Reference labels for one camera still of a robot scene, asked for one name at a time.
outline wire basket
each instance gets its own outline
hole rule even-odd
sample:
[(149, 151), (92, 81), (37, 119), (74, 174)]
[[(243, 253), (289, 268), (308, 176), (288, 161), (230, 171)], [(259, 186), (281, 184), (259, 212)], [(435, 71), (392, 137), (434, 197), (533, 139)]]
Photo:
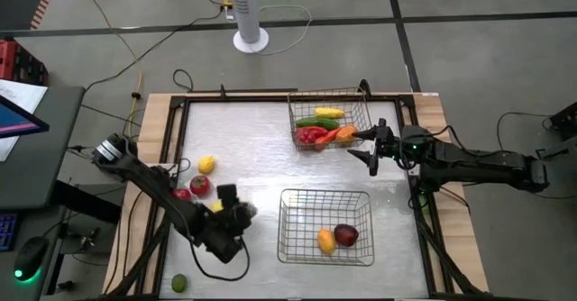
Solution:
[[(365, 98), (365, 92), (358, 88), (340, 88), (327, 90), (298, 91), (288, 94), (288, 114), (290, 117), (290, 132), (292, 141), (299, 151), (312, 150), (314, 143), (303, 143), (297, 140), (296, 121), (315, 116), (317, 107), (332, 107), (344, 111), (344, 117), (335, 119), (340, 126), (353, 125), (357, 131), (365, 131), (371, 128), (369, 108)], [(328, 143), (327, 149), (338, 147), (359, 146), (362, 139)]]
[[(359, 237), (351, 247), (337, 244), (321, 252), (318, 231), (353, 226)], [(374, 262), (371, 200), (365, 192), (285, 189), (280, 195), (277, 255), (284, 263), (370, 266)]]

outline green lime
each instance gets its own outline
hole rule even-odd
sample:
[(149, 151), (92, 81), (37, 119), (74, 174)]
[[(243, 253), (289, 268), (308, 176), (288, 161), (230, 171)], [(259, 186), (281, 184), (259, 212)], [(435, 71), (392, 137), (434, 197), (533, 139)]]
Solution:
[(172, 278), (172, 290), (176, 293), (182, 293), (187, 289), (187, 277), (177, 274)]

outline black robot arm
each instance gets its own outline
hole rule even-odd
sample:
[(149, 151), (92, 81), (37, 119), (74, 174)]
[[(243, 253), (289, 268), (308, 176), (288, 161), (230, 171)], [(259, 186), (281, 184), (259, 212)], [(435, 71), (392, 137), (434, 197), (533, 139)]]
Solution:
[(132, 181), (164, 208), (175, 229), (196, 246), (205, 244), (223, 263), (228, 263), (242, 248), (237, 237), (251, 225), (256, 209), (238, 200), (235, 185), (217, 188), (224, 209), (214, 213), (203, 204), (174, 197), (175, 181), (169, 172), (158, 166), (148, 167), (138, 160), (136, 144), (125, 136), (111, 135), (93, 154), (93, 161), (101, 170)]
[(377, 174), (379, 158), (394, 159), (398, 166), (411, 170), (419, 165), (419, 188), (437, 191), (450, 181), (502, 183), (531, 193), (549, 186), (545, 165), (530, 156), (511, 151), (466, 150), (452, 143), (439, 141), (419, 126), (405, 126), (401, 138), (395, 137), (384, 119), (368, 131), (355, 136), (375, 142), (373, 153), (349, 150)]

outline cucumber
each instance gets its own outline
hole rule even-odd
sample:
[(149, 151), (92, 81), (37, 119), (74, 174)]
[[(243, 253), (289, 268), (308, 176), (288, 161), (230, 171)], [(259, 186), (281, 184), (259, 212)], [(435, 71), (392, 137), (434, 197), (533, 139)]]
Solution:
[(297, 127), (305, 126), (320, 126), (329, 131), (339, 127), (339, 123), (335, 120), (327, 119), (325, 117), (306, 117), (296, 121)]

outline wooden table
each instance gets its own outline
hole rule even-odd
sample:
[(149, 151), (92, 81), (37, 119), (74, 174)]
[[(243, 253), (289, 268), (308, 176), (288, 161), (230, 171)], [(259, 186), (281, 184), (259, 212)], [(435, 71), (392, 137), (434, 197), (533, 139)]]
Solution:
[[(259, 96), (286, 96), (288, 93), (261, 93)], [(160, 152), (162, 149), (162, 142), (164, 139), (164, 133), (167, 126), (167, 119), (169, 115), (169, 105), (170, 99), (173, 96), (219, 96), (217, 93), (206, 93), (206, 94), (151, 94), (148, 98), (148, 103), (146, 105), (146, 110), (144, 113), (144, 118), (142, 121), (142, 128), (140, 132), (140, 137), (138, 140), (139, 158), (142, 162), (149, 164), (156, 164), (160, 159)], [(247, 94), (235, 93), (228, 94), (229, 96), (242, 96)], [(373, 96), (390, 96), (390, 95), (406, 95), (406, 94), (391, 94), (391, 93), (373, 93)], [(412, 94), (415, 99), (415, 106), (417, 111), (417, 119), (419, 125), (427, 128), (430, 132), (438, 132), (446, 126), (446, 121), (444, 119), (443, 107), (441, 106), (441, 99), (438, 94), (429, 93), (419, 93)], [(404, 113), (405, 122), (410, 123), (408, 118), (408, 113)], [(169, 144), (169, 157), (168, 160), (174, 160), (174, 154), (176, 151), (176, 140), (178, 138), (178, 128), (181, 120), (181, 115), (177, 112), (175, 116), (175, 122), (172, 127), (173, 135), (171, 135)], [(438, 136), (439, 139), (444, 141), (450, 141), (448, 132)], [(464, 198), (463, 186), (460, 183), (448, 183), (445, 185), (447, 188), (451, 189), (453, 192), (462, 196)], [(151, 200), (148, 196), (142, 195), (138, 204), (134, 207), (133, 219), (130, 223), (130, 244), (129, 250), (126, 253), (126, 260), (124, 259), (124, 253), (126, 252), (126, 234), (128, 225), (128, 217), (130, 209), (133, 206), (134, 200), (138, 196), (140, 189), (138, 189), (134, 184), (130, 183), (126, 188), (126, 194), (124, 196), (123, 213), (122, 213), (122, 225), (120, 232), (120, 252), (118, 266), (116, 267), (116, 272), (114, 275), (111, 288), (113, 289), (121, 280), (123, 276), (123, 264), (126, 261), (127, 270), (134, 264), (139, 255), (142, 252), (142, 245), (144, 241), (144, 232), (146, 230), (146, 224), (149, 218), (149, 211), (151, 206)], [(435, 194), (435, 201), (438, 210), (438, 216), (441, 223), (441, 228), (444, 236), (444, 245), (453, 258), (454, 262), (461, 269), (463, 274), (465, 274), (471, 283), (481, 290), (487, 291), (487, 281), (485, 279), (485, 273), (481, 264), (481, 258), (479, 255), (479, 250), (477, 247), (477, 242), (475, 240), (475, 234), (472, 229), (471, 218), (467, 211), (467, 208), (449, 196), (443, 194)], [(157, 217), (157, 223), (160, 222), (161, 216)], [(118, 242), (114, 242), (112, 254), (109, 260), (108, 271), (106, 272), (105, 284), (103, 286), (103, 292), (105, 287), (108, 285), (111, 277), (114, 274), (114, 265), (116, 263), (116, 248), (118, 248)], [(441, 267), (438, 262), (438, 258), (434, 251), (430, 248), (431, 262), (433, 266), (435, 287), (438, 292), (444, 291), (443, 276), (441, 273)], [(147, 275), (144, 280), (143, 293), (152, 292), (152, 282), (153, 273), (156, 267), (157, 260), (156, 251), (149, 261), (149, 267), (147, 269)]]

